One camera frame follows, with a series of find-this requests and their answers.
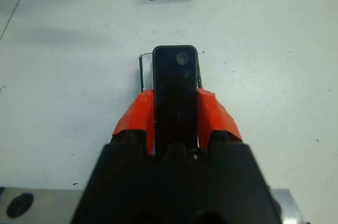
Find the metal plate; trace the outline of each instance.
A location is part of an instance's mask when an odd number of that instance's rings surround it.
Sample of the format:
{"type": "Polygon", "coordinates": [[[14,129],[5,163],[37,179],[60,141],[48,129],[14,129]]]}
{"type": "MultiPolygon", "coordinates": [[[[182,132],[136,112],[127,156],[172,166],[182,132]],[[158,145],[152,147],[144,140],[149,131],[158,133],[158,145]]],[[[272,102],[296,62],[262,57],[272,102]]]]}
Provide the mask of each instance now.
{"type": "MultiPolygon", "coordinates": [[[[287,189],[271,191],[282,209],[283,224],[304,224],[295,200],[287,189]]],[[[0,195],[0,224],[63,224],[71,221],[82,191],[36,190],[6,188],[0,195]],[[6,210],[12,200],[22,193],[34,195],[34,202],[21,217],[11,219],[6,210]]]]}

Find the scratch mark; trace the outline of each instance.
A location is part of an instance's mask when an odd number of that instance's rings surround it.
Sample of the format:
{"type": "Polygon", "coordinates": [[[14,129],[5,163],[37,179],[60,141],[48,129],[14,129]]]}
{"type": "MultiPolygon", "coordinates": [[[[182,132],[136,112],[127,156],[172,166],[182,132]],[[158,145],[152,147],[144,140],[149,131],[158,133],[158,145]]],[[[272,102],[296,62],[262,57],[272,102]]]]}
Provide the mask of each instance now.
{"type": "Polygon", "coordinates": [[[14,9],[13,9],[11,15],[10,15],[10,18],[8,19],[8,21],[7,21],[7,23],[6,23],[5,29],[4,29],[4,31],[2,32],[1,36],[0,36],[0,42],[1,42],[1,40],[2,40],[2,37],[3,37],[4,34],[5,34],[5,31],[7,30],[8,25],[9,25],[10,22],[11,22],[11,19],[12,19],[13,15],[14,15],[16,9],[17,9],[17,6],[19,6],[19,3],[20,3],[20,0],[17,1],[17,3],[16,3],[16,5],[15,5],[15,7],[14,7],[14,9]]]}

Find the white table surface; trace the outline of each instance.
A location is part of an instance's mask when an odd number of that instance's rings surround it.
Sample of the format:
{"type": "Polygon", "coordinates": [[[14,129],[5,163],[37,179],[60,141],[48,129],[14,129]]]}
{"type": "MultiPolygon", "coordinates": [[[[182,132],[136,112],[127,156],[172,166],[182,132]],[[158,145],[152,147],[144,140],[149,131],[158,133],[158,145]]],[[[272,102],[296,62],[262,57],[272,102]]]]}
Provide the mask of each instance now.
{"type": "Polygon", "coordinates": [[[0,184],[83,189],[138,56],[192,44],[270,186],[336,223],[337,16],[338,0],[21,0],[0,41],[0,184]]]}

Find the orange plastic part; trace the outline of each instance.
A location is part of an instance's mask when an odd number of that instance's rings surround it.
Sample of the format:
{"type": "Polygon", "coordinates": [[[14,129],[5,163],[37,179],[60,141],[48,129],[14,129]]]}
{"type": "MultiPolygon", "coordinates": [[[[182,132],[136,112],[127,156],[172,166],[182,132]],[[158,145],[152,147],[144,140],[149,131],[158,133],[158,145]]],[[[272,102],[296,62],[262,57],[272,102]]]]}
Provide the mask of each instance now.
{"type": "Polygon", "coordinates": [[[241,135],[233,118],[217,101],[214,93],[197,89],[198,136],[200,147],[208,150],[209,138],[213,131],[222,130],[232,133],[241,141],[241,135]]]}
{"type": "Polygon", "coordinates": [[[147,134],[147,151],[152,154],[155,139],[154,92],[146,90],[139,94],[118,121],[112,135],[123,130],[144,130],[147,134]]]}

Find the black rectangular object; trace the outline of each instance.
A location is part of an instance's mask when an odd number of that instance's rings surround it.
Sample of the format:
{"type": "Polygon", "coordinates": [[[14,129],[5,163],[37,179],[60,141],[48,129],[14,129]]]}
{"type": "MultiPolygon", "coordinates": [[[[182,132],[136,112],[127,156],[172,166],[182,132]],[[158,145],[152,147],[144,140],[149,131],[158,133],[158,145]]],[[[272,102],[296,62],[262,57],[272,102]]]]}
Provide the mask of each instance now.
{"type": "Polygon", "coordinates": [[[153,51],[156,154],[165,154],[170,143],[197,147],[197,66],[193,46],[153,51]]]}
{"type": "Polygon", "coordinates": [[[72,224],[282,224],[249,146],[215,144],[199,161],[172,150],[154,162],[138,144],[106,145],[72,224]]]}

